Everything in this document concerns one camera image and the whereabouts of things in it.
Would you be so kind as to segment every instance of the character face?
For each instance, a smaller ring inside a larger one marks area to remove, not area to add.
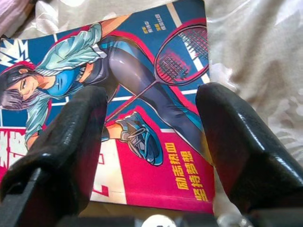
[[[21,74],[26,73],[27,69],[20,69],[19,71]],[[9,87],[8,90],[10,89],[16,89],[18,92],[22,95],[23,100],[27,100],[32,96],[34,91],[37,89],[39,86],[38,80],[35,76],[29,76],[25,77],[24,79],[18,81],[16,84],[13,86]]]

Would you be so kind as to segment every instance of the book cover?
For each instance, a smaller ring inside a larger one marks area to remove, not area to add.
[[[212,212],[195,96],[209,82],[204,3],[180,0],[45,37],[1,39],[0,178],[72,96],[104,87],[91,200]]]

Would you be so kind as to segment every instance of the dark gray leggings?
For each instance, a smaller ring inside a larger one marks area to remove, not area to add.
[[[152,63],[135,43],[119,37],[108,37],[99,46],[107,53],[102,64],[108,76],[98,85],[107,89],[109,97],[114,94],[118,84],[136,95],[155,80],[153,70],[150,70],[153,69]],[[156,83],[140,99],[151,106],[161,120],[196,151],[203,154],[200,118],[180,102],[169,86]]]

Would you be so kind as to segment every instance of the white lightning graphic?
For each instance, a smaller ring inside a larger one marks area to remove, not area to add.
[[[20,61],[30,62],[27,41],[2,39],[2,43],[3,46],[0,48],[1,65],[9,67]]]

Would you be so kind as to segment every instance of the book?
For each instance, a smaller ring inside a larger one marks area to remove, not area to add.
[[[212,212],[214,173],[195,106],[209,82],[204,2],[180,0],[0,43],[0,178],[85,86],[104,87],[92,201]]]

